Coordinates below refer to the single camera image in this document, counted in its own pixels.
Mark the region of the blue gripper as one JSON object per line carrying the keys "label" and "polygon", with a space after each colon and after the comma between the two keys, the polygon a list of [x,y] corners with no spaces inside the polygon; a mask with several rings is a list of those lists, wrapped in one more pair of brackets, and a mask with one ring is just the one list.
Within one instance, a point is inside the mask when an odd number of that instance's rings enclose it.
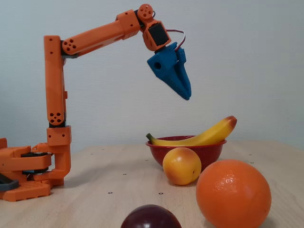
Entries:
{"label": "blue gripper", "polygon": [[177,42],[174,42],[147,60],[153,73],[180,97],[189,100],[191,85],[184,64],[186,63],[185,51],[179,48],[175,52]]}

